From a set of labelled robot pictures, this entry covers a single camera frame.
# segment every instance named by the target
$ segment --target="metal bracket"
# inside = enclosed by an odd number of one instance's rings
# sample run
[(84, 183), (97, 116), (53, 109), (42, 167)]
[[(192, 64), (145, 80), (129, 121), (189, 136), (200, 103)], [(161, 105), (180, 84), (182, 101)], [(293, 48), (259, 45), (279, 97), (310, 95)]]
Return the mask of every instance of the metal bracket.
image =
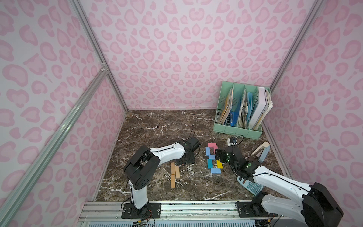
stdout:
[(147, 207), (143, 210), (145, 210), (145, 214), (141, 214), (137, 212), (137, 210), (133, 207), (131, 203), (126, 203), (123, 206), (123, 213), (121, 218), (122, 219), (143, 219), (143, 218), (160, 218), (161, 213), (161, 203), (148, 203), (146, 205)]
[(278, 216), (278, 214), (269, 215), (265, 210), (263, 210), (261, 216), (255, 215), (251, 208), (251, 202), (236, 202), (236, 207), (238, 209), (238, 215), (240, 216), (240, 218), (253, 218), (253, 217), (272, 218)]

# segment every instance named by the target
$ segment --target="calculator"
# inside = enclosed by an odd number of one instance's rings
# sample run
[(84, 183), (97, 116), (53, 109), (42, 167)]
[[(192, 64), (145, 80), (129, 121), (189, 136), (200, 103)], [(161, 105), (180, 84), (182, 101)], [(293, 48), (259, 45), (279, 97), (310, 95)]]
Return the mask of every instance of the calculator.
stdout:
[(262, 189), (264, 188), (263, 185), (257, 184), (257, 183), (252, 183), (249, 180), (245, 180), (242, 178), (242, 180), (240, 181), (240, 177), (237, 176), (237, 181), (248, 191), (250, 191), (253, 195), (257, 195), (259, 192), (262, 191)]

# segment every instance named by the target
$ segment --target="yellow block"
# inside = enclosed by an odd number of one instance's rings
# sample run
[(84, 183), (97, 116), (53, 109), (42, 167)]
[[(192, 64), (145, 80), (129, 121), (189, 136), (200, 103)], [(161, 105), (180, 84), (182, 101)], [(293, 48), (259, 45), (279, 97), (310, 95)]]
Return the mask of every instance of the yellow block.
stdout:
[(217, 168), (219, 168), (219, 169), (223, 168), (222, 163), (220, 161), (218, 161), (218, 160), (217, 160)]

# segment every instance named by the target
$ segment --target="binder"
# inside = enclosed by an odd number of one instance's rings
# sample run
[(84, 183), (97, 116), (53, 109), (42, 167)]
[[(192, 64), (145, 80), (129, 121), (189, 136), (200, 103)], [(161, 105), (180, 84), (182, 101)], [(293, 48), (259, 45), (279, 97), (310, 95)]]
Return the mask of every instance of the binder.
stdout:
[(263, 112), (266, 110), (267, 103), (266, 103), (266, 92), (264, 87), (258, 87), (258, 96), (256, 102), (254, 104), (251, 119), (249, 122), (249, 128), (253, 129), (262, 116)]
[(265, 95), (266, 95), (266, 103), (267, 103), (266, 108), (265, 108), (264, 112), (262, 113), (261, 117), (259, 118), (259, 120), (257, 121), (256, 125), (253, 127), (253, 130), (258, 129), (258, 127), (262, 123), (262, 120), (265, 118), (267, 113), (272, 109), (273, 103), (271, 100), (271, 95), (270, 95), (270, 92), (266, 89), (265, 89)]
[(229, 116), (230, 121), (231, 121), (230, 125), (232, 127), (234, 127), (237, 123), (240, 108), (241, 108), (241, 97), (238, 99), (236, 109), (234, 111), (231, 111), (230, 116)]
[(247, 92), (247, 106), (248, 106), (248, 113), (246, 116), (246, 122), (249, 123), (251, 113), (252, 113), (252, 92)]

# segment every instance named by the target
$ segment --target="blue folder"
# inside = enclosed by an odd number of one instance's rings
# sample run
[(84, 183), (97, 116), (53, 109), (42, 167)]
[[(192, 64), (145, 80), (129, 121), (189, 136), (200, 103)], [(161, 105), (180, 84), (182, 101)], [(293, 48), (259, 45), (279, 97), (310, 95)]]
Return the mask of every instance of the blue folder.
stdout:
[(237, 106), (234, 111), (230, 112), (229, 118), (230, 118), (230, 124), (232, 127), (234, 127), (238, 120), (238, 115), (240, 114), (240, 108), (241, 108), (241, 97), (237, 101)]

